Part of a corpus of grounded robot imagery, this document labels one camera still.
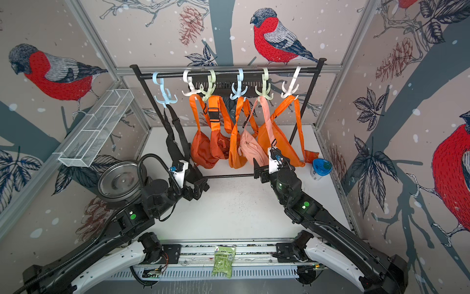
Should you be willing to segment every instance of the metal disc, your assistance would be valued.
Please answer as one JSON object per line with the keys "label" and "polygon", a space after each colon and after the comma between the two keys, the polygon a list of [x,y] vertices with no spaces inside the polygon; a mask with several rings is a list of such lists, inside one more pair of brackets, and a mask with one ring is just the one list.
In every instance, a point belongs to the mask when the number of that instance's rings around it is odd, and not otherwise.
{"label": "metal disc", "polygon": [[[143,165],[142,173],[145,179],[147,171]],[[111,166],[101,175],[98,181],[100,198],[107,202],[125,200],[138,194],[139,190],[137,163],[133,161],[123,161]]]}

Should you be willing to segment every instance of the white hook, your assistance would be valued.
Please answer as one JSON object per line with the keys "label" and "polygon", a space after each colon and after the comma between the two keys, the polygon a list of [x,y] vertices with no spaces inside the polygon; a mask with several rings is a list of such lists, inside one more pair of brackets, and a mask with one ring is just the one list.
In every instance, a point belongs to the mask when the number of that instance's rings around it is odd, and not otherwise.
{"label": "white hook", "polygon": [[258,87],[255,86],[255,92],[256,94],[258,94],[259,96],[263,96],[267,100],[272,100],[274,98],[274,93],[271,94],[271,97],[269,96],[269,91],[271,91],[271,83],[269,83],[269,86],[266,89],[266,83],[269,80],[269,72],[266,67],[263,67],[263,71],[264,71],[264,74],[261,75],[263,79],[263,90],[262,92],[259,92]]}
{"label": "white hook", "polygon": [[171,100],[172,98],[172,95],[170,93],[170,89],[166,89],[166,91],[168,92],[168,95],[166,94],[165,92],[165,81],[163,80],[163,78],[160,78],[160,84],[157,82],[157,75],[158,75],[158,72],[154,72],[153,75],[152,75],[152,80],[155,84],[159,85],[160,86],[160,91],[162,91],[162,96],[163,96],[163,101],[160,101],[157,99],[157,96],[153,96],[155,101],[157,103],[160,103],[163,105],[164,108],[166,108],[167,104],[170,104],[170,103],[177,103],[178,102],[178,98],[175,96],[175,100]]}
{"label": "white hook", "polygon": [[298,74],[300,72],[300,66],[298,66],[296,69],[295,69],[295,73],[294,73],[294,76],[292,77],[292,81],[290,81],[290,85],[289,85],[289,89],[286,90],[286,88],[284,88],[284,83],[285,81],[282,82],[282,90],[285,92],[281,94],[281,98],[282,99],[285,99],[287,97],[289,97],[290,95],[292,95],[293,93],[295,93],[298,89],[298,84],[297,84],[297,87],[292,90],[294,88],[294,85],[295,85],[295,82],[297,80],[297,77],[298,77]]}
{"label": "white hook", "polygon": [[209,82],[209,86],[207,87],[207,92],[204,91],[204,86],[202,84],[199,88],[201,92],[204,94],[204,97],[202,98],[204,102],[206,102],[207,99],[209,99],[209,97],[212,95],[212,93],[214,93],[214,90],[215,90],[215,71],[209,70],[209,72],[211,73],[211,75],[207,76],[207,81]]}
{"label": "white hook", "polygon": [[184,93],[184,92],[182,91],[182,93],[183,93],[184,96],[191,96],[191,95],[193,95],[193,94],[198,94],[198,93],[201,92],[200,89],[197,89],[197,90],[196,90],[196,87],[194,87],[194,84],[193,84],[193,77],[188,77],[188,73],[189,73],[189,70],[185,70],[185,71],[183,72],[183,81],[184,81],[185,83],[188,83],[188,84],[189,84],[189,89],[190,89],[191,91],[190,91],[190,92],[187,92],[187,93]]}
{"label": "white hook", "polygon": [[241,97],[246,93],[248,90],[248,86],[245,86],[245,90],[242,92],[242,81],[243,81],[243,69],[239,68],[238,69],[239,74],[237,74],[236,79],[237,79],[237,90],[235,91],[234,85],[235,83],[232,83],[232,92],[234,95],[230,94],[230,99],[235,100]]}

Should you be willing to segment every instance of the vent grille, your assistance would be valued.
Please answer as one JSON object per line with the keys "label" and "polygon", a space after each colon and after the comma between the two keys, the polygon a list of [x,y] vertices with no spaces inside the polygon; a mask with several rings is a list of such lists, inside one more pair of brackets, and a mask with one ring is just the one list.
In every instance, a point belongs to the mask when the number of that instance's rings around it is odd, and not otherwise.
{"label": "vent grille", "polygon": [[[150,269],[134,267],[136,273],[143,280],[161,281],[192,281],[201,279],[225,279],[225,275],[217,273],[212,275],[212,267],[169,267],[163,275],[155,278],[142,278],[144,270]],[[236,266],[232,268],[232,279],[257,279],[257,278],[298,278],[297,266]],[[129,269],[120,271],[107,280],[132,280],[134,279]]]}

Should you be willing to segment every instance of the white tabletop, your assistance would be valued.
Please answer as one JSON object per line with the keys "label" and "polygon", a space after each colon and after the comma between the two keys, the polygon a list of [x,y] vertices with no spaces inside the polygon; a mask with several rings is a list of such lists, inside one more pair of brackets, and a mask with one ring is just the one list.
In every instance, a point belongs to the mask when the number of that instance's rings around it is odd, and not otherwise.
{"label": "white tabletop", "polygon": [[[292,125],[279,126],[287,138],[293,130]],[[196,134],[197,127],[183,127],[189,142]],[[313,129],[303,126],[305,148],[320,152]],[[176,142],[180,145],[178,133]],[[202,127],[202,132],[209,138],[211,130]],[[170,166],[171,158],[166,147],[167,133],[163,127],[154,127],[150,133],[142,155],[154,153]],[[302,159],[298,134],[292,144]],[[144,161],[147,173],[153,179],[168,179],[168,174],[156,159]],[[320,202],[333,217],[349,229],[343,208],[339,201],[331,177],[325,176],[315,181],[310,176],[311,164],[297,167],[297,177],[302,181],[302,189],[309,196]],[[234,169],[228,160],[219,160],[212,169],[199,167],[203,175],[251,174],[253,167],[245,166]],[[210,189],[203,192],[199,200],[181,199],[173,215],[165,222],[156,222],[150,231],[161,240],[195,240],[195,239],[260,239],[260,238],[293,238],[304,230],[299,224],[292,224],[284,213],[283,207],[269,183],[261,184],[260,179],[251,177],[209,179]]]}

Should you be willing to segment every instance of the bird illustration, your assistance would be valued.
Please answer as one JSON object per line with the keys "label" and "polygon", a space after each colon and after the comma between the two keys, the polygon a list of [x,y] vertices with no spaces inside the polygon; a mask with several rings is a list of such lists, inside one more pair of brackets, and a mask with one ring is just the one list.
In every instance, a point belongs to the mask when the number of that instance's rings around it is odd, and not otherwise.
{"label": "bird illustration", "polygon": [[78,110],[73,116],[79,112],[85,113],[80,110],[80,99],[89,91],[94,94],[91,89],[94,79],[99,74],[108,72],[72,58],[39,51],[29,44],[14,47],[8,58],[16,74],[23,72],[46,95],[58,100],[77,101]]}
{"label": "bird illustration", "polygon": [[451,232],[445,232],[440,225],[432,225],[441,230],[447,237],[443,245],[451,247],[450,238],[457,232],[470,230],[470,111],[460,116],[465,124],[460,125],[446,140],[434,151],[432,157],[432,176],[434,189],[423,189],[438,196],[449,211],[457,218],[458,225]]}
{"label": "bird illustration", "polygon": [[253,14],[250,24],[254,24],[256,50],[268,60],[268,64],[271,62],[287,64],[296,59],[318,62],[312,53],[300,44],[297,36],[286,29],[272,8],[258,9]]}

